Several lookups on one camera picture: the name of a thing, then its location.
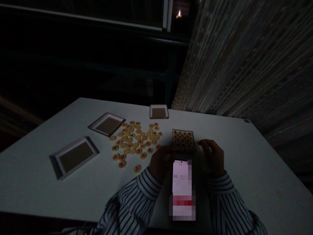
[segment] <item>shirt sleeve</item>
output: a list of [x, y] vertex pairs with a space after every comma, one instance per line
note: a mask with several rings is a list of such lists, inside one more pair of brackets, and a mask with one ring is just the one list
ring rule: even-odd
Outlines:
[[249, 211], [228, 173], [207, 178], [214, 234], [267, 234], [260, 219]]
[[146, 168], [111, 197], [94, 234], [143, 234], [161, 187]]

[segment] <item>pixelated screen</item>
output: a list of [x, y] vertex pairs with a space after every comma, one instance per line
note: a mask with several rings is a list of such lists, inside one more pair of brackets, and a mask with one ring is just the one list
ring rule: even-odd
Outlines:
[[192, 200], [191, 164], [175, 160], [172, 185], [173, 220], [196, 220], [195, 203]]

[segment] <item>light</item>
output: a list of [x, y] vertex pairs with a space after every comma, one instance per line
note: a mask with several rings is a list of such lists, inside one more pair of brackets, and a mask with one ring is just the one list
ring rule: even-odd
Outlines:
[[177, 18], [180, 18], [181, 16], [182, 16], [182, 15], [181, 15], [180, 10], [179, 10], [178, 14], [176, 15], [176, 19], [177, 19]]

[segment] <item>textured wall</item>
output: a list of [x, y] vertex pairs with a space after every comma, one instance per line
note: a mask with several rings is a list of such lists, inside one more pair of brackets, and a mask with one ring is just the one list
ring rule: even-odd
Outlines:
[[201, 4], [172, 109], [250, 119], [313, 171], [313, 2]]

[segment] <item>person's left hand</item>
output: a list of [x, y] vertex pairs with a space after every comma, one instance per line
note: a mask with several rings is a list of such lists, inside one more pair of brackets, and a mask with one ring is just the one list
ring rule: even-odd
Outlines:
[[176, 151], [170, 146], [162, 146], [152, 155], [148, 168], [160, 183], [163, 183], [167, 172], [175, 161], [175, 157]]

